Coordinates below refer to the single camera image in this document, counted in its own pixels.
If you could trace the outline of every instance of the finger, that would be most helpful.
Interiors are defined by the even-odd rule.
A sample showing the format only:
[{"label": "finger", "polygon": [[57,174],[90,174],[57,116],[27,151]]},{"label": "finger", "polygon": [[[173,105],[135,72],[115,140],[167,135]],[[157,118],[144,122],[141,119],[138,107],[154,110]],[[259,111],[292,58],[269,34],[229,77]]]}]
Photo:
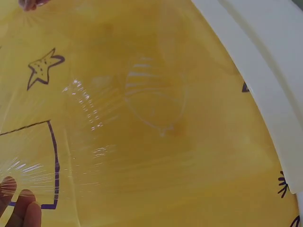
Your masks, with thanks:
[{"label": "finger", "polygon": [[17,188],[17,183],[14,178],[7,176],[0,184],[0,217],[9,205]]},{"label": "finger", "polygon": [[23,227],[41,227],[41,206],[37,202],[32,202],[27,208]]},{"label": "finger", "polygon": [[29,11],[33,8],[33,6],[36,4],[36,0],[25,0],[24,4],[24,11]]},{"label": "finger", "polygon": [[30,190],[22,190],[6,227],[22,227],[27,207],[35,201],[36,198]]}]

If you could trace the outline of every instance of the doodle pattern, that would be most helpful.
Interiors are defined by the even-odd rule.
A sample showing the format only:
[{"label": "doodle pattern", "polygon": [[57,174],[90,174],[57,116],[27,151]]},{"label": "doodle pattern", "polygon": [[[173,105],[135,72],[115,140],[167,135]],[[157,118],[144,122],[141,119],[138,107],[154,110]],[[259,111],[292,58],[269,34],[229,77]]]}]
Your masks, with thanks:
[{"label": "doodle pattern", "polygon": [[248,89],[246,83],[244,82],[243,87],[242,87],[242,92],[243,92],[243,93],[246,93],[246,92],[249,92],[249,91],[250,91],[250,90]]},{"label": "doodle pattern", "polygon": [[[47,124],[47,126],[49,128],[51,138],[52,138],[52,142],[53,142],[54,155],[55,155],[55,169],[54,169],[55,170],[55,173],[54,173],[54,175],[55,175],[55,182],[54,182],[55,187],[54,187],[53,204],[42,204],[41,208],[46,209],[46,210],[55,210],[56,207],[57,207],[57,203],[58,203],[59,189],[60,189],[59,188],[60,187],[60,179],[59,179],[60,164],[59,164],[59,159],[58,159],[57,142],[56,142],[56,138],[55,138],[53,128],[52,128],[52,125],[51,125],[51,121],[48,120],[48,121],[44,121],[44,122],[34,123],[34,124],[31,124],[31,125],[28,125],[28,126],[21,127],[19,129],[15,129],[15,130],[12,130],[12,131],[1,133],[0,136],[11,134],[11,133],[23,130],[23,129],[28,129],[28,128],[31,128],[31,127],[35,127],[35,126],[40,125],[40,124]],[[16,202],[11,202],[9,205],[10,206],[15,206]]]},{"label": "doodle pattern", "polygon": [[290,227],[299,227],[300,224],[300,215],[298,215],[293,222],[290,224]]},{"label": "doodle pattern", "polygon": [[279,183],[279,186],[283,186],[283,188],[280,191],[278,191],[278,194],[282,193],[281,198],[284,198],[284,196],[287,192],[287,189],[288,189],[288,184],[285,181],[283,171],[280,171],[280,174],[282,175],[282,177],[278,178],[278,180],[281,181],[281,183]]},{"label": "doodle pattern", "polygon": [[28,67],[32,70],[32,74],[28,80],[27,90],[29,90],[36,82],[42,84],[49,83],[49,69],[65,62],[65,58],[61,55],[54,55],[56,48],[53,48],[48,54],[32,63]]}]

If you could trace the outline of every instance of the star drawing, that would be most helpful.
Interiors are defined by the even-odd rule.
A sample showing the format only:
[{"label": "star drawing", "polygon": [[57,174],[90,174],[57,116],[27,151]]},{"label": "star drawing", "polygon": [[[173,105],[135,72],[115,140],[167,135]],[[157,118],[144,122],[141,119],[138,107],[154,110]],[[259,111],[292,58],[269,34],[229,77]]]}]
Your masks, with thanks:
[{"label": "star drawing", "polygon": [[56,48],[53,48],[47,55],[28,64],[28,67],[32,70],[30,75],[27,90],[29,90],[36,82],[42,84],[49,83],[49,69],[53,66],[59,65],[65,61],[65,58],[61,55],[54,55]]}]

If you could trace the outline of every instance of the plastic wrap wrinkle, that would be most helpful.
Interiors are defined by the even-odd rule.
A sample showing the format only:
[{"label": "plastic wrap wrinkle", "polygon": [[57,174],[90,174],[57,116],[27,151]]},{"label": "plastic wrap wrinkle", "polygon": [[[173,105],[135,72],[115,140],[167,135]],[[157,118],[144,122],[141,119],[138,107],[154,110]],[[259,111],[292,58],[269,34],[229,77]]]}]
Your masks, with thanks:
[{"label": "plastic wrap wrinkle", "polygon": [[43,227],[298,221],[258,108],[191,1],[0,12],[0,175],[17,182],[2,225],[23,189]]}]

